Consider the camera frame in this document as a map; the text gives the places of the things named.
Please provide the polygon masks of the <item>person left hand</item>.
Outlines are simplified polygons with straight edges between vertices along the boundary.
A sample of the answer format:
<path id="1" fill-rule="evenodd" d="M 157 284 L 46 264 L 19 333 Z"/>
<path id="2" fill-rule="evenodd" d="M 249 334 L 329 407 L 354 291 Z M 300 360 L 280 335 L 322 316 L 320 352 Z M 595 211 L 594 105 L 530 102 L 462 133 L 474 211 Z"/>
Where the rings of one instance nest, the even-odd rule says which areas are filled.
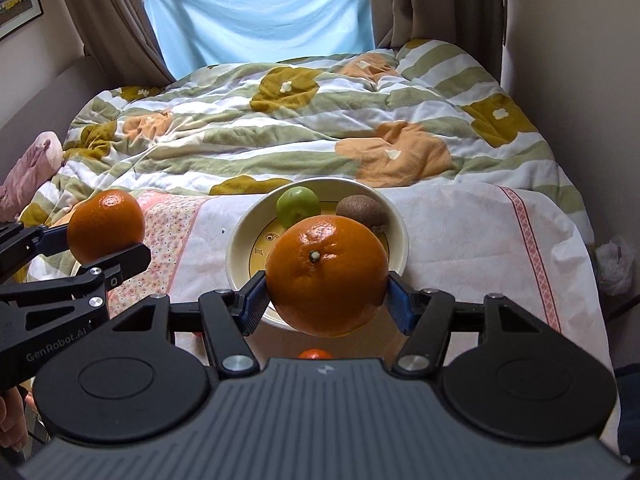
<path id="1" fill-rule="evenodd" d="M 28 431 L 23 398 L 16 387 L 1 395 L 0 427 L 2 448 L 20 452 L 27 443 Z"/>

